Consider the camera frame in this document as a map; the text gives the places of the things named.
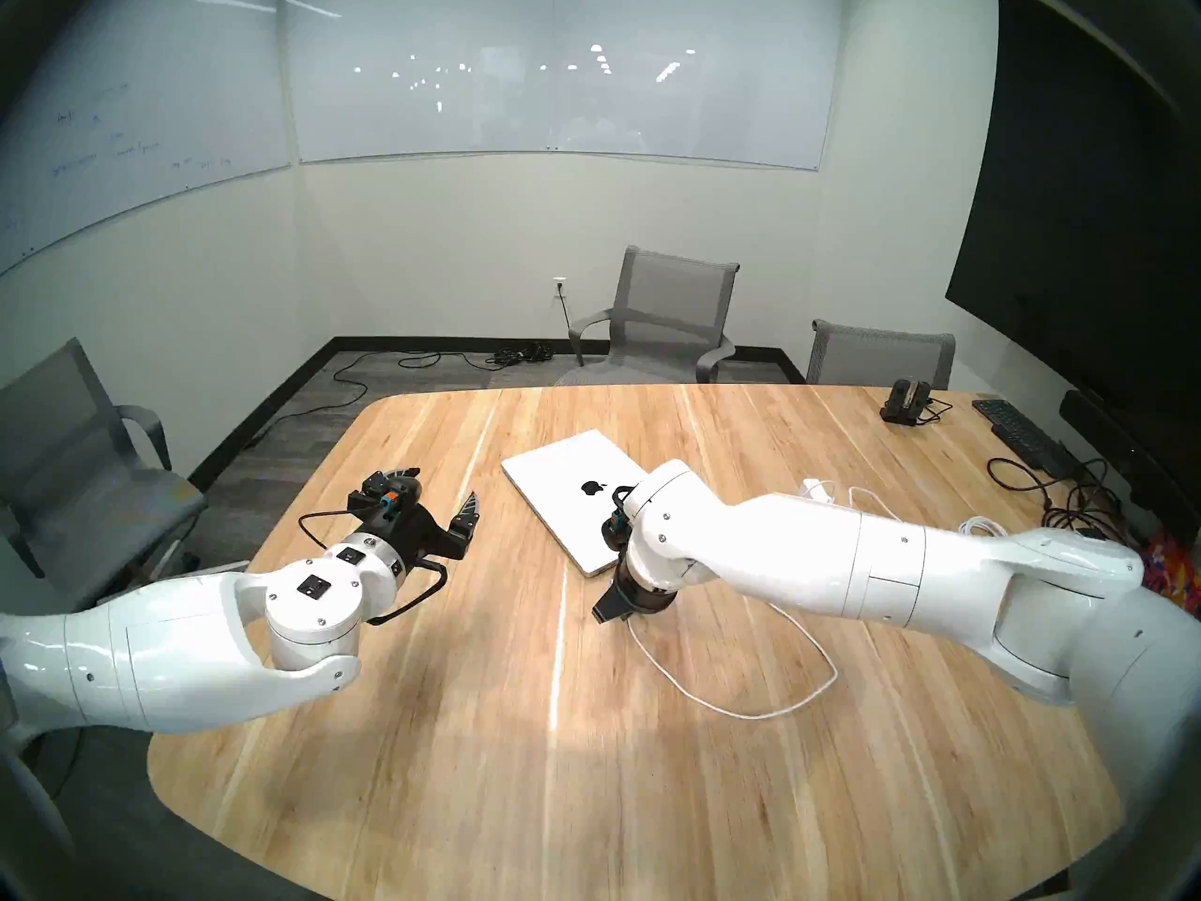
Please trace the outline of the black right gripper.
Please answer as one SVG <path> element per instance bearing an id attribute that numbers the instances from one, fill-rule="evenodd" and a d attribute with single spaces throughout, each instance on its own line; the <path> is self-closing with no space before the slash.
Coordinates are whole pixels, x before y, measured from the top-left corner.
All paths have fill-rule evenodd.
<path id="1" fill-rule="evenodd" d="M 644 587 L 626 571 L 616 571 L 610 583 L 610 590 L 592 607 L 592 615 L 598 623 L 614 620 L 626 620 L 634 614 L 655 615 L 673 605 L 676 591 L 664 591 L 662 587 Z"/>

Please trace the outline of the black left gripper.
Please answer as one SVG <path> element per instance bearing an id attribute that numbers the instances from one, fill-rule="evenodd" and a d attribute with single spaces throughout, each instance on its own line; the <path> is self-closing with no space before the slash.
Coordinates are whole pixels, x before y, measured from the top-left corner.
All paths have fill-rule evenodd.
<path id="1" fill-rule="evenodd" d="M 360 531 L 398 553 L 406 571 L 426 556 L 464 560 L 480 519 L 478 494 L 472 490 L 447 527 L 438 526 L 416 499 L 422 495 L 419 473 L 419 467 L 376 471 L 364 479 L 364 494 L 347 496 L 347 509 L 362 523 Z"/>

